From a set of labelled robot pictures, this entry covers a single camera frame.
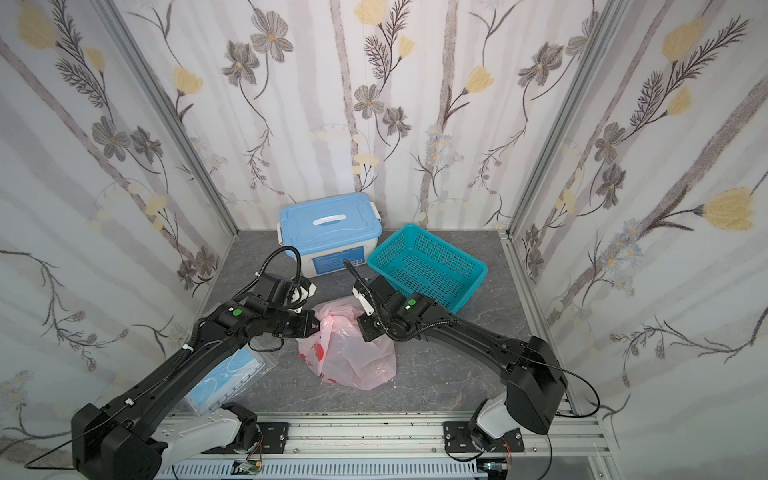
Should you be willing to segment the pink printed plastic bag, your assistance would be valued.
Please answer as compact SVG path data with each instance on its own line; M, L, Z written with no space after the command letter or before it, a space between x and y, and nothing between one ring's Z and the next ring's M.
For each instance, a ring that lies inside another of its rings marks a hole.
M357 323L364 310L356 298L324 302L314 312L320 330L297 343L300 358L322 381L370 391L395 377L394 342L385 335L364 340Z

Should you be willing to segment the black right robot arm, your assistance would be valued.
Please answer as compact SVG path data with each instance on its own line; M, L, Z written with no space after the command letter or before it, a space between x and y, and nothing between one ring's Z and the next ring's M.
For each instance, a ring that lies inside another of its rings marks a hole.
M448 453L464 449L479 454L499 447L518 452L523 444L514 436L520 430L549 433L568 382L545 340L497 334L424 294L404 296L382 276L357 280L353 295L364 309L357 322L365 341L385 336L394 342L438 343L498 375L504 392L481 402L457 433L444 434Z

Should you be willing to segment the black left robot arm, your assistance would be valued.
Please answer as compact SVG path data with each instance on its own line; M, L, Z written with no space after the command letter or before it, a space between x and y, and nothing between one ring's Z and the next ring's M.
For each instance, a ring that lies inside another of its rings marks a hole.
M314 312L304 307L315 290L306 278L263 274L198 319L182 347L147 377L103 406L89 403L75 413L74 469L88 479L152 479L169 467L174 443L155 432L172 408L252 339L304 339L318 332Z

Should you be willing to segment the blue face mask pack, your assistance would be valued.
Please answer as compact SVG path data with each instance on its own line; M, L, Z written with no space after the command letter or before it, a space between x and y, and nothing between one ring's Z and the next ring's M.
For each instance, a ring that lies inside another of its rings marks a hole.
M185 396L191 410L204 416L232 401L268 373L276 362L269 352L243 347L206 374Z

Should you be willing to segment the teal plastic basket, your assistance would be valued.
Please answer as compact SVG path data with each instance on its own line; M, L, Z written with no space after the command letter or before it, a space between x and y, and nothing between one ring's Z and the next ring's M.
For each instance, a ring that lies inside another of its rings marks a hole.
M367 263L403 295L424 294L452 313L469 301L488 273L485 263L415 224L391 234Z

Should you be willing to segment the white box blue lid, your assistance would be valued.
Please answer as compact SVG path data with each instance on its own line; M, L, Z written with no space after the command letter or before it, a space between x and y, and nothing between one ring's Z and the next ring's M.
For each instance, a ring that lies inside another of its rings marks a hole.
M383 228L378 208L365 193L352 193L285 207L278 243L300 252L301 270L312 278L365 264Z

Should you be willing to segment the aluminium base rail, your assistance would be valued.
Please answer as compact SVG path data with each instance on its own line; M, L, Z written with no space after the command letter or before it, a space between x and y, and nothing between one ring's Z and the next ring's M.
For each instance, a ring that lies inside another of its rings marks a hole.
M173 416L161 479L617 479L606 437L594 418L558 416L545 435L516 427L482 447L467 412L303 413L260 417L251 453L190 450L194 418Z

